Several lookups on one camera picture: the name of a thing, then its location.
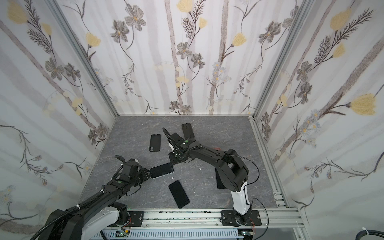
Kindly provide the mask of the black phone case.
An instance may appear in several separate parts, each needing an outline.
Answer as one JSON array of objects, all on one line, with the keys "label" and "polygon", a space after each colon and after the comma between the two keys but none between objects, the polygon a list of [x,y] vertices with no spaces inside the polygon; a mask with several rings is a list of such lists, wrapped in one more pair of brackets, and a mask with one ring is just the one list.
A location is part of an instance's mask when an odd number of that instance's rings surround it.
[{"label": "black phone case", "polygon": [[161,150],[161,134],[151,135],[150,138],[150,152],[159,152]]}]

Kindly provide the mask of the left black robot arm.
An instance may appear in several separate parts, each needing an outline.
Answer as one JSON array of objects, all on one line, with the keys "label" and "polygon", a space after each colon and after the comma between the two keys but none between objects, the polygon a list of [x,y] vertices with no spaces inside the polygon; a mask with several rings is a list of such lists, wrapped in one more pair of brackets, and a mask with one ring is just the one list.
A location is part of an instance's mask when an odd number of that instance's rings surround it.
[{"label": "left black robot arm", "polygon": [[140,186],[150,179],[151,173],[135,159],[122,162],[120,168],[101,190],[82,203],[65,211],[50,214],[46,224],[38,230],[32,240],[89,240],[110,225],[125,225],[132,219],[127,205],[118,203],[132,187]]}]

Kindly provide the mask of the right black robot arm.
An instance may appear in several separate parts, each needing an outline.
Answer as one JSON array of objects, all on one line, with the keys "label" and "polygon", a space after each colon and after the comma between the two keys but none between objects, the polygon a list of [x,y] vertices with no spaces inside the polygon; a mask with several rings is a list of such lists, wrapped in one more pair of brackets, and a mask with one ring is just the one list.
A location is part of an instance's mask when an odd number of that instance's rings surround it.
[{"label": "right black robot arm", "polygon": [[222,184],[231,191],[233,198],[233,213],[222,216],[222,223],[228,226],[245,226],[248,222],[254,222],[252,217],[253,202],[249,200],[247,187],[258,181],[249,183],[249,169],[243,160],[251,161],[239,156],[233,149],[221,151],[202,145],[193,138],[183,139],[177,133],[172,135],[163,128],[168,143],[173,151],[172,156],[179,162],[188,159],[199,159],[215,167]]}]

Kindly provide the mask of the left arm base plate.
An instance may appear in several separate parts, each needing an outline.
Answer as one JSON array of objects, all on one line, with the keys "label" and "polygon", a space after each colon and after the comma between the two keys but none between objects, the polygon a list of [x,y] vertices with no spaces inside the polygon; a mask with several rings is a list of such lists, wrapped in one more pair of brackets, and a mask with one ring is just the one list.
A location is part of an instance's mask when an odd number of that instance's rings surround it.
[{"label": "left arm base plate", "polygon": [[128,220],[124,227],[141,227],[144,220],[144,211],[128,211]]}]

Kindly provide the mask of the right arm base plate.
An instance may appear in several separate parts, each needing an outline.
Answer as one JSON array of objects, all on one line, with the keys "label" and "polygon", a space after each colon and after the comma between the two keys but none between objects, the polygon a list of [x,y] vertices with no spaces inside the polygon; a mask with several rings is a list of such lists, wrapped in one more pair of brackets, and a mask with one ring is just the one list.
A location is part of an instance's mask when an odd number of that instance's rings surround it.
[{"label": "right arm base plate", "polygon": [[235,210],[221,211],[220,222],[223,226],[240,227],[240,226],[261,226],[262,221],[257,210],[249,210],[245,215],[240,215]]}]

